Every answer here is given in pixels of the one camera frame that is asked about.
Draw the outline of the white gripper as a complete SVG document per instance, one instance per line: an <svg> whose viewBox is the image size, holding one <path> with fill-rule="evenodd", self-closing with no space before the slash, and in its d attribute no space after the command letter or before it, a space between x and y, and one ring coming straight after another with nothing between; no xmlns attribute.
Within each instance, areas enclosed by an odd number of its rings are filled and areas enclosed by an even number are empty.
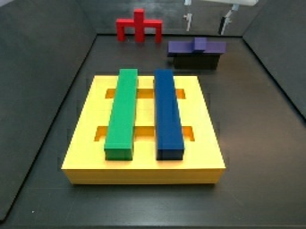
<svg viewBox="0 0 306 229"><path fill-rule="evenodd" d="M239 10L239 5L254 6L258 3L258 0L201 0L201 1L219 3L219 4L233 4L231 10L221 18L221 26L219 26L221 35L225 33L226 27L231 23L231 16ZM192 13L190 10L191 3L192 0L184 0L186 14L183 15L183 18L187 21L187 31L190 31L191 21L192 21Z"/></svg>

